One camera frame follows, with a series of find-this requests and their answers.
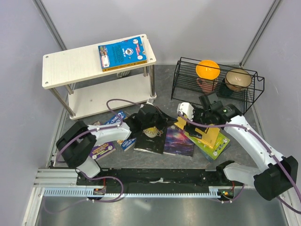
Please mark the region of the yellow hardcover book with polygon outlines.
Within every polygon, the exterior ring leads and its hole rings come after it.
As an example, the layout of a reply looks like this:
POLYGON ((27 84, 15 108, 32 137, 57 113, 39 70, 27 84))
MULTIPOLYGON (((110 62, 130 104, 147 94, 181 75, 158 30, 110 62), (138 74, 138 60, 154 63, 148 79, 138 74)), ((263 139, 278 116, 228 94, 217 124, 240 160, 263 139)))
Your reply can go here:
MULTIPOLYGON (((177 120, 178 122, 175 123, 175 126, 177 126, 179 129, 185 132, 184 126, 187 123, 187 121, 185 121, 181 117, 178 117, 177 120)), ((205 130, 202 132, 203 136, 202 139, 200 139, 200 141, 203 144, 208 145, 210 148, 213 148, 219 133, 220 133, 219 128, 205 128, 205 130)))

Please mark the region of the green cartoon book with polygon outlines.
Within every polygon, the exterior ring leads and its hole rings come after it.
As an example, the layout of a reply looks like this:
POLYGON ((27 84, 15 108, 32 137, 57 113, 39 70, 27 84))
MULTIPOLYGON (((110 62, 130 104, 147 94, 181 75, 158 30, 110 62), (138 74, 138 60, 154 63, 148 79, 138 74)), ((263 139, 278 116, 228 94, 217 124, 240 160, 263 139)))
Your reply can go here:
POLYGON ((187 132, 184 132, 184 134, 188 139, 190 139, 195 144, 196 147, 199 148, 201 153, 210 162, 215 161, 225 150, 227 150, 231 146, 230 139, 227 138, 222 133, 219 133, 213 148, 210 148, 208 145, 203 144, 200 141, 200 139, 189 136, 187 132))

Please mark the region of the blue paperback book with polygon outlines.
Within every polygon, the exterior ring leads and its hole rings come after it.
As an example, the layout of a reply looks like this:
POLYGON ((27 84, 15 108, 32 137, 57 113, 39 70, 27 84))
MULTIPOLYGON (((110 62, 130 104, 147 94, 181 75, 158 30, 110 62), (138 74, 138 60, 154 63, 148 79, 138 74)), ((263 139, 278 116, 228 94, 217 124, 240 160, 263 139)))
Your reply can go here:
POLYGON ((147 63, 141 36, 98 46, 103 72, 147 63))

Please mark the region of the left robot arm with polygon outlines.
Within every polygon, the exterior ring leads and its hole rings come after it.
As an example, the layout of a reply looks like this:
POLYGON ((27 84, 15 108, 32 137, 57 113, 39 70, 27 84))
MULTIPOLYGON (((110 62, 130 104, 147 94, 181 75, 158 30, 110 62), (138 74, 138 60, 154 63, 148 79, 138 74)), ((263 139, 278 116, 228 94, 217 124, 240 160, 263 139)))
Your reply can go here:
POLYGON ((130 115, 119 122, 107 125, 87 125, 78 121, 62 135, 56 142, 59 151, 57 157, 62 156, 70 169, 78 169, 93 185, 103 181, 101 167, 90 153, 94 146, 138 137, 145 129, 166 129, 177 122, 158 107, 144 104, 137 113, 130 115))

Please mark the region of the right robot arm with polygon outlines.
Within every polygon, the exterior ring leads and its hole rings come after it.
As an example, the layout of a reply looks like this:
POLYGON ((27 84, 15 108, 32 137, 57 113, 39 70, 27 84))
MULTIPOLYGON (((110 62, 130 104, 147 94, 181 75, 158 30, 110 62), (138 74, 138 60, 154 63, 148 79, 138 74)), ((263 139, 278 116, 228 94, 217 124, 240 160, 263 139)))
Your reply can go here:
POLYGON ((231 135, 251 156, 255 168, 227 163, 215 174, 216 182, 227 185, 237 181, 254 186, 265 200, 272 200, 296 185, 298 162, 293 156, 284 157, 269 145, 250 125, 233 104, 223 105, 215 92, 200 98, 201 107, 183 102, 178 105, 178 115, 186 121, 185 129, 194 136, 197 129, 221 128, 231 135))

